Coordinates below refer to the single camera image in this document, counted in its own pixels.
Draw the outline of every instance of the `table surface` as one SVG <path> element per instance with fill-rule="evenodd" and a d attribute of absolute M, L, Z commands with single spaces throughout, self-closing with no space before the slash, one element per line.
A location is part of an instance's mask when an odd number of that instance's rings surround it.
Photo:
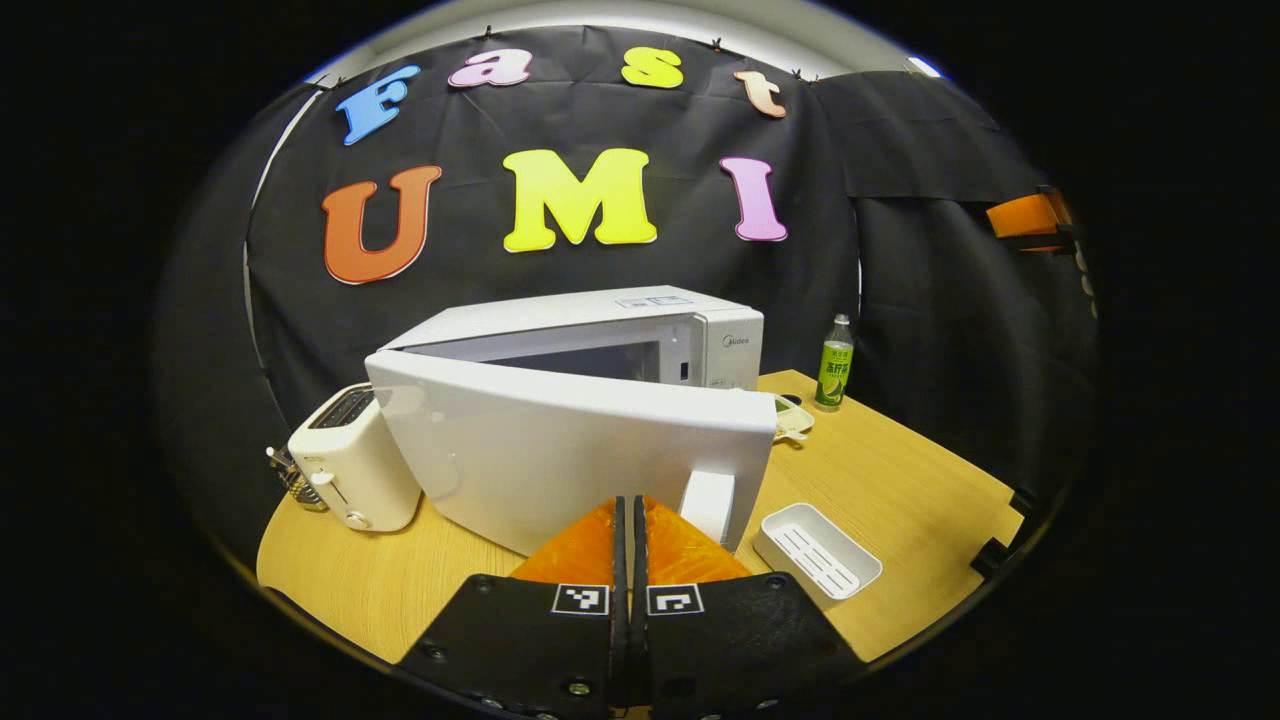
<path fill-rule="evenodd" d="M 881 577 L 827 611 L 864 661 L 936 621 L 980 583 L 969 561 L 991 538 L 1012 541 L 1023 518 L 1012 491 L 955 454 L 850 398 L 817 410 L 817 383 L 795 370 L 760 377 L 765 392 L 797 395 L 817 420 L 809 439 L 781 441 L 737 559 L 771 569 L 751 542 L 760 520 L 808 502 L 884 565 Z M 439 515 L 425 498 L 407 528 L 358 533 L 332 512 L 285 496 L 257 555 L 257 579 L 338 634 L 398 662 L 462 582 L 509 574 L 524 557 Z"/>

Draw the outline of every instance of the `white soap dish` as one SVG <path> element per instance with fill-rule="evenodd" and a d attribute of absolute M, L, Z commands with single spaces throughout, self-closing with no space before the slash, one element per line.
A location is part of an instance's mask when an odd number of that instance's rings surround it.
<path fill-rule="evenodd" d="M 797 502 L 760 521 L 751 543 L 774 570 L 791 573 L 818 607 L 849 600 L 884 566 L 818 509 Z"/>

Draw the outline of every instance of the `microwave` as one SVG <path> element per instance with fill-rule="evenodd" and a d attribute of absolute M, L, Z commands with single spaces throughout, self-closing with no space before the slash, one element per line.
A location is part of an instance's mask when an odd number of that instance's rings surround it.
<path fill-rule="evenodd" d="M 777 429 L 755 392 L 763 329 L 751 307 L 676 287 L 577 292 L 444 310 L 365 368 L 428 500 L 485 538 L 531 555 L 648 495 L 719 518 L 699 527 L 733 551 Z"/>

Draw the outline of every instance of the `bottle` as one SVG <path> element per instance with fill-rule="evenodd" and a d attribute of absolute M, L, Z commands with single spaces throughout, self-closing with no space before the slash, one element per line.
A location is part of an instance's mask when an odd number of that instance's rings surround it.
<path fill-rule="evenodd" d="M 836 324 L 822 341 L 822 366 L 818 368 L 818 389 L 814 402 L 819 410 L 835 413 L 845 400 L 849 365 L 854 359 L 854 336 L 849 333 L 849 315 L 836 315 Z"/>

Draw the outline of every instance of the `letter m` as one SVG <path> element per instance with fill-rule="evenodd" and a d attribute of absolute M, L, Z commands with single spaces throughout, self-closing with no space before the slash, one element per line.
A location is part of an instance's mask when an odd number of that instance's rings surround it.
<path fill-rule="evenodd" d="M 641 169 L 649 156 L 639 150 L 611 147 L 595 159 L 586 178 L 579 182 L 553 150 L 525 150 L 508 155 L 502 165 L 516 173 L 516 222 L 502 245 L 508 252 L 547 250 L 556 245 L 556 231 L 547 228 L 543 208 L 577 245 L 604 206 L 595 240 L 604 245 L 653 242 L 658 228 L 644 211 Z"/>

